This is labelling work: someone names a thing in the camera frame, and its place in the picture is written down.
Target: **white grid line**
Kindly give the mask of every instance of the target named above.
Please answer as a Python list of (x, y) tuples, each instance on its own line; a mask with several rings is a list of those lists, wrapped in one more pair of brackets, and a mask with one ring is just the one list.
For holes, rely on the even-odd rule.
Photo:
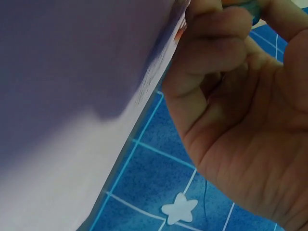
[(275, 53), (275, 59), (278, 57), (278, 34), (276, 36), (276, 53)]
[(190, 227), (190, 226), (188, 226), (188, 225), (185, 225), (185, 224), (182, 224), (182, 223), (175, 223), (176, 225), (178, 225), (178, 226), (181, 226), (181, 227), (183, 227), (183, 228), (187, 228), (187, 229), (189, 229), (189, 230), (193, 230), (193, 231), (202, 231), (202, 230), (199, 230), (199, 229), (196, 229), (196, 228), (194, 228), (194, 227)]
[(143, 148), (146, 148), (146, 149), (148, 149), (148, 150), (151, 150), (152, 152), (155, 152), (155, 153), (157, 153), (157, 154), (163, 155), (163, 156), (165, 156), (165, 157), (167, 157), (167, 158), (169, 158), (169, 159), (172, 159), (172, 160), (174, 160), (174, 161), (176, 161), (176, 162), (178, 162), (178, 163), (180, 163), (180, 164), (182, 164), (182, 165), (185, 165), (185, 166), (187, 166), (187, 167), (190, 167), (190, 168), (192, 168), (192, 169), (195, 169), (195, 166), (189, 164), (188, 162), (183, 161), (183, 160), (181, 160), (181, 159), (179, 159), (179, 158), (177, 158), (177, 157), (175, 157), (175, 156), (172, 156), (172, 155), (170, 155), (170, 154), (167, 154), (167, 153), (165, 153), (165, 152), (162, 152), (162, 151), (160, 151), (160, 150), (158, 150), (158, 149), (156, 149), (156, 148), (154, 148), (154, 147), (152, 147), (152, 146), (150, 146), (150, 145), (148, 145), (148, 144), (146, 144), (146, 143), (138, 142), (138, 140), (135, 140), (135, 139), (133, 139), (132, 141), (133, 141), (134, 143), (137, 143), (138, 145), (140, 145), (140, 146), (143, 147)]
[(127, 207), (130, 207), (130, 208), (136, 210), (137, 212), (140, 212), (140, 213), (142, 213), (142, 214), (144, 214), (144, 215), (146, 215), (146, 216), (148, 216), (148, 217), (155, 218), (155, 219), (162, 220), (162, 221), (165, 221), (165, 220), (166, 220), (166, 219), (164, 219), (164, 218), (162, 218), (162, 217), (160, 217), (160, 216), (156, 216), (156, 215), (151, 214), (151, 213), (148, 213), (148, 212), (146, 212), (146, 211), (144, 211), (144, 210), (142, 210), (142, 209), (139, 209), (139, 208), (137, 208), (136, 206), (134, 206), (134, 205), (132, 205), (132, 204), (130, 204), (130, 203), (128, 203), (128, 202), (122, 200), (121, 198), (119, 198), (119, 197), (117, 197), (117, 196), (111, 194), (110, 192), (106, 192), (106, 194), (107, 194), (107, 195), (110, 195), (112, 198), (116, 199), (118, 202), (121, 202), (122, 204), (126, 205)]
[[(137, 148), (137, 146), (138, 146), (138, 142), (141, 140), (143, 134), (145, 133), (145, 130), (146, 130), (147, 127), (149, 126), (149, 124), (150, 124), (152, 118), (154, 117), (154, 114), (156, 113), (156, 111), (157, 111), (157, 109), (159, 108), (159, 106), (160, 106), (160, 104), (161, 104), (161, 102), (162, 102), (163, 99), (164, 99), (164, 96), (161, 96), (161, 98), (160, 98), (159, 102), (157, 103), (156, 107), (154, 108), (154, 110), (153, 110), (153, 112), (152, 112), (152, 114), (151, 114), (149, 120), (148, 120), (147, 123), (145, 124), (145, 126), (144, 126), (144, 128), (143, 128), (143, 130), (142, 130), (142, 132), (141, 132), (141, 134), (140, 134), (140, 136), (139, 136), (139, 138), (138, 138), (138, 140), (137, 140), (137, 143), (135, 143), (134, 148), (131, 150), (131, 152), (130, 152), (130, 154), (129, 154), (129, 156), (128, 156), (126, 162), (125, 162), (125, 164), (123, 165), (123, 168), (121, 169), (121, 171), (120, 171), (119, 175), (117, 176), (117, 178), (116, 178), (116, 180), (115, 180), (113, 186), (111, 187), (111, 190), (110, 190), (110, 193), (111, 193), (111, 194), (112, 194), (113, 190), (115, 189), (117, 183), (119, 182), (121, 176), (123, 175), (123, 172), (124, 172), (126, 166), (128, 165), (129, 161), (131, 160), (131, 158), (132, 158), (132, 156), (133, 156), (133, 154), (134, 154), (134, 152), (135, 152), (135, 150), (136, 150), (136, 148)], [(104, 208), (105, 208), (105, 206), (106, 206), (106, 204), (107, 204), (109, 198), (110, 198), (110, 195), (107, 195), (107, 198), (105, 199), (105, 201), (104, 201), (104, 203), (103, 203), (101, 209), (99, 210), (98, 214), (96, 215), (96, 218), (95, 218), (94, 222), (92, 223), (92, 225), (91, 225), (91, 227), (90, 227), (90, 231), (93, 231), (93, 229), (95, 228), (96, 223), (97, 223), (97, 221), (99, 220), (99, 218), (101, 217), (101, 215), (102, 215), (102, 213), (103, 213), (103, 210), (104, 210)]]
[(189, 181), (188, 181), (188, 183), (187, 183), (187, 185), (186, 185), (186, 187), (185, 187), (185, 189), (184, 189), (184, 194), (187, 192), (187, 190), (189, 189), (189, 187), (190, 187), (190, 185), (192, 184), (192, 181), (193, 181), (193, 178), (194, 178), (194, 176), (196, 175), (196, 172), (197, 172), (197, 169), (195, 168), (195, 170), (193, 171), (193, 173), (192, 173), (192, 176), (191, 176), (191, 178), (189, 179)]
[(186, 193), (187, 193), (187, 191), (188, 191), (190, 185), (192, 184), (193, 178), (194, 178), (194, 176), (196, 175), (196, 173), (197, 173), (197, 169), (195, 168), (195, 170), (194, 170), (193, 173), (192, 173), (191, 178), (189, 179), (188, 184), (186, 185), (186, 188), (185, 188), (183, 194), (186, 194)]
[(227, 228), (227, 225), (228, 225), (228, 222), (229, 222), (229, 220), (230, 220), (231, 213), (232, 213), (232, 211), (233, 211), (234, 205), (235, 205), (235, 203), (233, 203), (233, 204), (232, 204), (232, 206), (231, 206), (231, 208), (230, 208), (230, 211), (229, 211), (229, 214), (228, 214), (228, 217), (227, 217), (226, 223), (225, 223), (225, 225), (224, 225), (224, 227), (223, 227), (222, 231), (225, 231), (225, 230), (226, 230), (226, 228)]
[[(270, 41), (268, 41), (267, 39), (263, 38), (262, 36), (260, 36), (258, 33), (256, 33), (255, 31), (251, 31), (251, 33), (257, 37), (259, 37), (260, 39), (262, 39), (263, 41), (265, 41), (267, 44), (269, 44), (270, 46), (272, 46), (273, 48), (276, 48), (274, 44), (272, 44)], [(279, 51), (281, 54), (283, 54), (283, 51), (280, 50), (279, 48), (277, 48), (277, 51)]]
[(164, 220), (164, 222), (162, 223), (162, 225), (159, 227), (158, 231), (161, 231), (163, 229), (163, 227), (165, 226), (166, 224), (166, 219)]
[[(113, 194), (110, 193), (110, 192), (106, 192), (106, 194), (107, 194), (107, 195), (110, 195), (110, 197), (114, 198), (114, 199), (117, 200), (118, 202), (120, 202), (120, 203), (126, 205), (127, 207), (129, 207), (129, 208), (131, 208), (131, 209), (133, 209), (133, 210), (135, 210), (135, 211), (137, 211), (137, 212), (139, 212), (139, 213), (141, 213), (141, 214), (144, 214), (144, 215), (146, 215), (146, 216), (149, 216), (149, 217), (154, 218), (154, 219), (157, 219), (157, 220), (162, 220), (162, 221), (163, 221), (163, 224), (166, 223), (166, 219), (165, 219), (165, 218), (162, 218), (162, 217), (160, 217), (160, 216), (157, 216), (157, 215), (148, 213), (148, 212), (146, 212), (146, 211), (144, 211), (144, 210), (142, 210), (142, 209), (140, 209), (140, 208), (137, 208), (136, 206), (134, 206), (134, 205), (132, 205), (132, 204), (130, 204), (130, 203), (128, 203), (128, 202), (122, 200), (121, 198), (119, 198), (119, 197), (113, 195)], [(187, 228), (187, 229), (192, 230), (192, 231), (202, 231), (202, 230), (196, 229), (196, 228), (194, 228), (194, 227), (191, 227), (191, 226), (182, 224), (182, 223), (180, 223), (180, 222), (175, 223), (175, 225), (178, 225), (178, 226)]]

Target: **hand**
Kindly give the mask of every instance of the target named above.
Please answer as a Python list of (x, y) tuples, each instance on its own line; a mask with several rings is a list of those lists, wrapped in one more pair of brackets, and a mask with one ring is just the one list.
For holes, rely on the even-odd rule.
[(288, 42), (284, 64), (248, 36), (252, 17), (192, 0), (163, 92), (198, 171), (287, 231), (308, 230), (308, 15), (259, 0)]

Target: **blue cutting mat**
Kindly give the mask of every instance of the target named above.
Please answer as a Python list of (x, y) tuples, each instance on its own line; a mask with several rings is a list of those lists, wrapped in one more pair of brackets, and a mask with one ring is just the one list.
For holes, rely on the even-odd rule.
[[(267, 53), (283, 60), (287, 43), (269, 26), (255, 29), (251, 37)], [(235, 205), (196, 172), (159, 91), (107, 190), (91, 231), (282, 230)], [(184, 191), (188, 200), (198, 200), (193, 221), (167, 225), (161, 207), (172, 204)]]

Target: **star-shaped paper cutout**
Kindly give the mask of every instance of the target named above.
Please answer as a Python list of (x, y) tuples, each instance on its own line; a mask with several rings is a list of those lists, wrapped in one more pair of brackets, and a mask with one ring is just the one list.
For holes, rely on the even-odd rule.
[(168, 215), (167, 224), (174, 225), (178, 221), (192, 222), (192, 210), (197, 206), (197, 200), (187, 200), (183, 193), (179, 193), (173, 204), (162, 206), (162, 212)]

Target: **blue pen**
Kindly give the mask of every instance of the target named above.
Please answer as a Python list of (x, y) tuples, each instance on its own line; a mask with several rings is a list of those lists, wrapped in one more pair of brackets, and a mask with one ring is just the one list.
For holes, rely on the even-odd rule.
[(258, 1), (250, 0), (250, 1), (243, 2), (243, 3), (238, 3), (238, 4), (224, 5), (223, 8), (227, 8), (227, 7), (230, 7), (230, 6), (239, 6), (239, 7), (246, 8), (254, 17), (254, 19), (253, 19), (253, 26), (260, 21), (261, 8), (260, 8), (260, 6), (258, 4)]

